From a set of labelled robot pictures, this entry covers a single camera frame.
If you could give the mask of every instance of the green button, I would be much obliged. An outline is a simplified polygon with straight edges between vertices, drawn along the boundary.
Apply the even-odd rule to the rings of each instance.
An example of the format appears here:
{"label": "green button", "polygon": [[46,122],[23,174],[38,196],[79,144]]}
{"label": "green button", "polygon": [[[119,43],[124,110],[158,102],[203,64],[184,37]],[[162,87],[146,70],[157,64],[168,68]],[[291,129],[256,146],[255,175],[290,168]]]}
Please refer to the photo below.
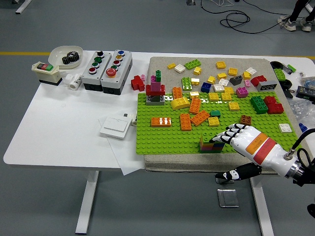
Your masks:
{"label": "green button", "polygon": [[52,65],[48,65],[48,66],[46,67],[46,70],[51,71],[53,68],[54,68],[54,67],[53,67]]}

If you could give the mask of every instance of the orange lego brick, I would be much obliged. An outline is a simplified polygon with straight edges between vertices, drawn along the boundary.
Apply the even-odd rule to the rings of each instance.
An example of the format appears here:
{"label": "orange lego brick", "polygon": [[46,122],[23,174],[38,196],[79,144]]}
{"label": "orange lego brick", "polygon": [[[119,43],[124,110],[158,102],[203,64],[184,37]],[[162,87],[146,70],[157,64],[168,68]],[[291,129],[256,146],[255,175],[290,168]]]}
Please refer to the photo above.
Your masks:
{"label": "orange lego brick", "polygon": [[190,121],[195,126],[198,126],[209,117],[210,117],[209,113],[207,113],[205,110],[202,110],[197,115],[195,115],[193,118],[191,118]]}
{"label": "orange lego brick", "polygon": [[200,106],[201,106],[201,99],[193,98],[190,104],[189,113],[192,113],[194,115],[198,114]]}
{"label": "orange lego brick", "polygon": [[181,130],[191,131],[190,115],[188,113],[180,115]]}
{"label": "orange lego brick", "polygon": [[152,117],[151,127],[171,127],[170,117]]}
{"label": "orange lego brick", "polygon": [[183,97],[183,92],[181,87],[173,87],[173,99]]}

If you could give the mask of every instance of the yellow floor line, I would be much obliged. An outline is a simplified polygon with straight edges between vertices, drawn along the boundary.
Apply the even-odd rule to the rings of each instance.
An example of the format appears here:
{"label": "yellow floor line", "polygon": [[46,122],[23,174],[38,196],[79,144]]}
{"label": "yellow floor line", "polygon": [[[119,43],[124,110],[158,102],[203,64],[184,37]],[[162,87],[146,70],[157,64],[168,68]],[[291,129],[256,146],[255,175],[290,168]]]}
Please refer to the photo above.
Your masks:
{"label": "yellow floor line", "polygon": [[6,56],[49,56],[50,53],[45,53],[45,52],[0,52],[0,55],[6,55]]}

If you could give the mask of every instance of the table leg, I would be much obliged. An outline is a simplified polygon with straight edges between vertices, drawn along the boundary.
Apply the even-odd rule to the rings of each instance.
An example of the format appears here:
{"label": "table leg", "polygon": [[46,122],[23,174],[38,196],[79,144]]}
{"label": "table leg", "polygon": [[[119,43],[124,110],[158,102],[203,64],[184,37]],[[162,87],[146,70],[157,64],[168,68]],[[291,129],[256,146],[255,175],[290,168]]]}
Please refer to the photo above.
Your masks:
{"label": "table leg", "polygon": [[86,235],[88,231],[90,214],[93,206],[93,199],[98,179],[98,173],[99,171],[87,172],[88,181],[85,187],[77,228],[75,230],[75,233],[78,235]]}
{"label": "table leg", "polygon": [[252,177],[251,185],[252,185],[252,193],[254,195],[257,214],[260,223],[260,229],[262,236],[274,236],[274,232],[272,230],[272,225],[269,217],[269,212],[265,200],[265,195],[262,190],[261,179],[264,175]]}

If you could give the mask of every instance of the yellow lego brick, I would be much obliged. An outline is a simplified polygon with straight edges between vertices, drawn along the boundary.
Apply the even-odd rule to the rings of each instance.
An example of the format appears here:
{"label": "yellow lego brick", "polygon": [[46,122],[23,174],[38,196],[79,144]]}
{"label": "yellow lego brick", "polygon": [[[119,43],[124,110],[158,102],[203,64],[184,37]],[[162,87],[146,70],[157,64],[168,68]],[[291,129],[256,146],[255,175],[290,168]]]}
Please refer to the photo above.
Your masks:
{"label": "yellow lego brick", "polygon": [[199,92],[190,92],[190,93],[189,93],[189,97],[190,97],[191,99],[193,99],[193,98],[199,98]]}
{"label": "yellow lego brick", "polygon": [[216,127],[220,125],[218,117],[209,117],[208,122],[210,127]]}
{"label": "yellow lego brick", "polygon": [[200,80],[196,78],[191,78],[190,82],[191,82],[191,85],[199,85]]}
{"label": "yellow lego brick", "polygon": [[232,101],[232,97],[230,93],[226,93],[226,92],[221,93],[221,98],[223,102]]}
{"label": "yellow lego brick", "polygon": [[197,66],[197,67],[193,70],[193,74],[194,74],[194,75],[200,75],[201,71],[202,71],[202,69],[201,69],[199,66]]}
{"label": "yellow lego brick", "polygon": [[216,92],[210,92],[208,93],[209,100],[210,101],[218,101],[219,100],[219,95]]}
{"label": "yellow lego brick", "polygon": [[213,76],[210,76],[209,78],[208,78],[208,83],[210,83],[210,84],[215,84],[215,82],[216,82],[216,79],[215,79],[215,77],[213,77]]}
{"label": "yellow lego brick", "polygon": [[228,75],[237,76],[237,69],[236,68],[229,68]]}
{"label": "yellow lego brick", "polygon": [[227,75],[225,73],[220,73],[217,75],[217,79],[220,80],[220,79],[226,79],[227,78]]}
{"label": "yellow lego brick", "polygon": [[176,67],[176,64],[175,63],[172,63],[172,64],[169,64],[168,66],[167,66],[167,69],[174,69]]}
{"label": "yellow lego brick", "polygon": [[237,102],[229,102],[228,107],[229,107],[230,111],[239,111],[240,110],[240,106],[238,105]]}
{"label": "yellow lego brick", "polygon": [[234,90],[232,87],[225,87],[224,92],[229,93],[229,94],[234,94]]}
{"label": "yellow lego brick", "polygon": [[217,61],[216,66],[217,66],[217,69],[225,69],[226,68],[224,61]]}
{"label": "yellow lego brick", "polygon": [[249,72],[247,72],[247,71],[244,71],[243,78],[244,78],[244,80],[250,80],[251,79],[251,74]]}
{"label": "yellow lego brick", "polygon": [[173,101],[170,102],[173,110],[178,110],[182,108],[186,108],[190,106],[190,103],[186,97],[180,97],[177,99],[174,99]]}

